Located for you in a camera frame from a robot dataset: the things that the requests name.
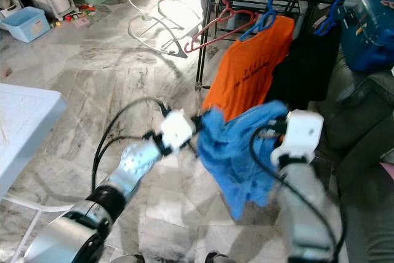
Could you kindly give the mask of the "orange shirt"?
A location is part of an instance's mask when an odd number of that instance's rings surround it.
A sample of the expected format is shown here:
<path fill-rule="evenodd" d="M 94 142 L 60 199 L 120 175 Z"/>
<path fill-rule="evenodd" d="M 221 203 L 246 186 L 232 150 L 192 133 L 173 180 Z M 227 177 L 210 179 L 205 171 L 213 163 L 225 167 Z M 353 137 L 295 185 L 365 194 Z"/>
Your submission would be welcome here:
<path fill-rule="evenodd" d="M 292 18 L 278 16 L 270 28 L 234 41 L 220 60 L 202 109 L 217 107 L 229 121 L 264 103 L 274 69 L 289 54 L 294 24 Z"/>

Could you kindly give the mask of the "red plastic hanger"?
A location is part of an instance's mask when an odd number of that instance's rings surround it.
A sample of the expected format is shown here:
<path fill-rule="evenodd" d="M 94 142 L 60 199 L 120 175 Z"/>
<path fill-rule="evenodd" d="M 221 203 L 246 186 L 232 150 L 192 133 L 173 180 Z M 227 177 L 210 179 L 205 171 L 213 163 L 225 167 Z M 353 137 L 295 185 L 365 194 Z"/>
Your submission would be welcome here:
<path fill-rule="evenodd" d="M 187 42 L 185 46 L 183 46 L 183 51 L 186 52 L 186 54 L 190 54 L 191 52 L 194 52 L 195 50 L 205 48 L 209 44 L 213 44 L 216 41 L 227 38 L 229 35 L 234 34 L 236 32 L 239 32 L 239 30 L 245 29 L 250 27 L 255 23 L 257 20 L 257 14 L 254 12 L 251 12 L 250 10 L 234 10 L 233 6 L 231 6 L 231 3 L 229 0 L 220 0 L 222 1 L 223 4 L 225 4 L 225 8 L 219 13 L 219 15 L 215 18 L 212 19 L 208 24 L 204 25 L 202 29 L 200 29 L 199 32 L 197 32 L 196 35 L 191 39 L 191 41 Z M 231 30 L 227 34 L 224 34 L 218 38 L 214 38 L 210 41 L 201 41 L 202 37 L 206 37 L 206 33 L 208 30 L 211 28 L 211 26 L 219 26 L 219 23 L 228 21 L 232 18 L 234 18 L 236 15 L 239 14 L 244 14 L 249 17 L 249 21 L 245 23 L 244 25 L 240 25 L 234 30 Z"/>

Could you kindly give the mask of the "white tubular metal frame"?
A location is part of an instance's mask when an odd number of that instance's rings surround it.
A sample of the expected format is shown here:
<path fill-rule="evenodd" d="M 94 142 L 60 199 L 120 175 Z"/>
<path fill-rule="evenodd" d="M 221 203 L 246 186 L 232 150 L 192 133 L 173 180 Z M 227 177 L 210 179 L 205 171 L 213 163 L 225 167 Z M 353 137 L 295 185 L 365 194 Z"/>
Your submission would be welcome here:
<path fill-rule="evenodd" d="M 157 54 L 188 57 L 183 44 L 200 29 L 201 13 L 185 0 L 127 1 L 134 12 L 127 25 L 129 37 Z"/>

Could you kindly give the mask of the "blue garment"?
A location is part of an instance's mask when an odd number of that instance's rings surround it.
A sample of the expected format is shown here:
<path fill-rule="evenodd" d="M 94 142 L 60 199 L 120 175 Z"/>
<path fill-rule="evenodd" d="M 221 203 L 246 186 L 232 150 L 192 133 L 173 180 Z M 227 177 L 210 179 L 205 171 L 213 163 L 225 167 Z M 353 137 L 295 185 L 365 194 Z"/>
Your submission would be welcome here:
<path fill-rule="evenodd" d="M 268 204 L 268 194 L 273 189 L 274 178 L 266 168 L 273 168 L 270 154 L 273 143 L 253 140 L 254 131 L 271 119 L 284 117 L 287 106 L 279 100 L 264 103 L 245 111 L 242 115 L 224 120 L 219 108 L 211 108 L 202 116 L 198 151 L 200 161 L 219 184 L 230 215 L 239 219 L 248 201 L 258 206 Z"/>

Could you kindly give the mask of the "small red toy pieces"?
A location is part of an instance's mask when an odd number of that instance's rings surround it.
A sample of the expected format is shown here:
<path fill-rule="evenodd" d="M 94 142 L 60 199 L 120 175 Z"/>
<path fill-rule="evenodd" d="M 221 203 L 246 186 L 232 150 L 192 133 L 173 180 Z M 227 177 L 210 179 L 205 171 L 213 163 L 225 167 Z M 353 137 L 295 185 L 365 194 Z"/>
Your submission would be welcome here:
<path fill-rule="evenodd" d="M 77 12 L 73 14 L 74 18 L 84 18 L 96 14 L 96 7 L 88 4 L 81 4 L 77 7 Z"/>

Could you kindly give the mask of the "blue plastic hanger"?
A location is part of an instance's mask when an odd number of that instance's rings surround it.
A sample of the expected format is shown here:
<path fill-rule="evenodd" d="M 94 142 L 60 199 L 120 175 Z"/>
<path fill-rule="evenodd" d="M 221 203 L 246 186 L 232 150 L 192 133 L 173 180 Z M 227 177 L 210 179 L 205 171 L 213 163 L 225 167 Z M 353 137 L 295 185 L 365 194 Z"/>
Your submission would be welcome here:
<path fill-rule="evenodd" d="M 267 8 L 265 13 L 262 16 L 259 16 L 255 24 L 253 24 L 253 26 L 248 29 L 247 32 L 238 38 L 239 41 L 245 41 L 250 38 L 252 34 L 258 34 L 262 30 L 270 28 L 275 23 L 278 13 L 276 13 L 276 10 L 274 10 L 273 0 L 267 0 L 265 7 Z"/>
<path fill-rule="evenodd" d="M 313 34 L 323 37 L 331 32 L 333 27 L 337 26 L 340 21 L 347 18 L 347 12 L 344 7 L 345 0 L 335 0 L 329 7 L 327 14 L 318 19 L 316 30 Z"/>

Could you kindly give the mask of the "pink cloth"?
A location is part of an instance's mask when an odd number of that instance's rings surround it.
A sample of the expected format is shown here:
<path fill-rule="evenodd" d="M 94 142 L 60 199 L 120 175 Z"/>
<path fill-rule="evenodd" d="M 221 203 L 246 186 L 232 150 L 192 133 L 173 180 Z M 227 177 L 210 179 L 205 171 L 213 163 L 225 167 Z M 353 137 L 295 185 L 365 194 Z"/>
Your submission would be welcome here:
<path fill-rule="evenodd" d="M 379 165 L 385 170 L 391 181 L 394 181 L 394 164 L 381 161 Z"/>

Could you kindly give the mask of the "black robot foot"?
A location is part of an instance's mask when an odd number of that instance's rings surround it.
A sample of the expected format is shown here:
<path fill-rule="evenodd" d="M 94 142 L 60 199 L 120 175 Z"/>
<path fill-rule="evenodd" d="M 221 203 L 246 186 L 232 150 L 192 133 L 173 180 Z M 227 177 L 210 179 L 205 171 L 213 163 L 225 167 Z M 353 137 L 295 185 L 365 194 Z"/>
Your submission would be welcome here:
<path fill-rule="evenodd" d="M 145 257 L 141 253 L 127 254 L 112 259 L 109 263 L 146 263 Z"/>
<path fill-rule="evenodd" d="M 220 254 L 215 251 L 209 252 L 206 255 L 204 263 L 237 263 L 233 258 L 226 254 Z"/>

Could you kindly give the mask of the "light blue plastic bin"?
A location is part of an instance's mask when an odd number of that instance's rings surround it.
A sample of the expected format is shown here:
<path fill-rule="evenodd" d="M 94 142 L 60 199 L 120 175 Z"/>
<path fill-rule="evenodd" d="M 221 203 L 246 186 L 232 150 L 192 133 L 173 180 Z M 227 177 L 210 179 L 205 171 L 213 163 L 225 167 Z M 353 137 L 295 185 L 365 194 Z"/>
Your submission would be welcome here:
<path fill-rule="evenodd" d="M 45 11 L 36 7 L 24 7 L 2 20 L 2 26 L 18 41 L 30 43 L 47 33 L 51 24 Z"/>

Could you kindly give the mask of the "black right robot foot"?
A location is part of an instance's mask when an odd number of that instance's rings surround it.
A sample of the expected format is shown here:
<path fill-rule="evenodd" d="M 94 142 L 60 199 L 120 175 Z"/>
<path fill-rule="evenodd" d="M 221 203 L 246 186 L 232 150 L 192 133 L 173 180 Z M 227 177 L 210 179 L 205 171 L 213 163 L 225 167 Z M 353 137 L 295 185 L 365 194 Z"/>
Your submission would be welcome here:
<path fill-rule="evenodd" d="M 204 263 L 237 263 L 233 258 L 226 254 L 220 254 L 215 251 L 209 252 L 206 255 Z"/>

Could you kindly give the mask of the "light blue folding table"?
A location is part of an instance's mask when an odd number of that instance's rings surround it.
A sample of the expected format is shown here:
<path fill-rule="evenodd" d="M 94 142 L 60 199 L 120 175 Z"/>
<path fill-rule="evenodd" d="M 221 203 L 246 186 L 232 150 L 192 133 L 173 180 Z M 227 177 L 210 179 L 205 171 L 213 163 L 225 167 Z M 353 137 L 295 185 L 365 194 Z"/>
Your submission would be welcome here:
<path fill-rule="evenodd" d="M 23 246 L 43 212 L 64 212 L 73 207 L 71 204 L 43 206 L 8 194 L 66 108 L 65 100 L 57 91 L 0 84 L 0 198 L 36 210 L 7 263 L 23 263 Z"/>

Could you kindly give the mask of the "black garment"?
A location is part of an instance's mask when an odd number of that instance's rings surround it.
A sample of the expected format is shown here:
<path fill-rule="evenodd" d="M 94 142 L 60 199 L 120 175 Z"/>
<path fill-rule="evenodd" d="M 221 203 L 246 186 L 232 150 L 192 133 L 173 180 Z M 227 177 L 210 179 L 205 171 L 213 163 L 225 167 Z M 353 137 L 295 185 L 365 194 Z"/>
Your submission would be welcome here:
<path fill-rule="evenodd" d="M 293 41 L 289 54 L 276 66 L 265 102 L 279 100 L 289 109 L 307 109 L 321 102 L 337 61 L 342 29 L 335 27 L 324 36 L 305 34 Z"/>

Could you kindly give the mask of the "black left robot foot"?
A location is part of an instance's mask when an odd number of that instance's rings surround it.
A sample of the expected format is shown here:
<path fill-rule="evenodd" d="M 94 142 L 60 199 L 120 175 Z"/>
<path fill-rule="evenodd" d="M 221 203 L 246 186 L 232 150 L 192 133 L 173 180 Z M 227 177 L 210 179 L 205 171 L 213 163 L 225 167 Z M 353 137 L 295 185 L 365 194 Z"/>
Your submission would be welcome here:
<path fill-rule="evenodd" d="M 112 259 L 109 263 L 146 263 L 145 257 L 141 253 L 127 254 Z"/>

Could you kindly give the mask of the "small pink card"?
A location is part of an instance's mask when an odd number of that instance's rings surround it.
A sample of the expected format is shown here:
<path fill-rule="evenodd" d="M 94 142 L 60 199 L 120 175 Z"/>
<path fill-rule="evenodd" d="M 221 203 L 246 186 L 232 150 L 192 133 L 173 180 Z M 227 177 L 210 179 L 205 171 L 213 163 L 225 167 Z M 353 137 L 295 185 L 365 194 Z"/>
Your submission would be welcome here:
<path fill-rule="evenodd" d="M 84 26 L 88 26 L 90 24 L 90 20 L 89 20 L 89 18 L 87 18 L 87 16 L 79 16 L 79 17 L 71 19 L 71 24 L 73 24 L 73 26 L 75 26 L 77 28 L 84 27 Z"/>

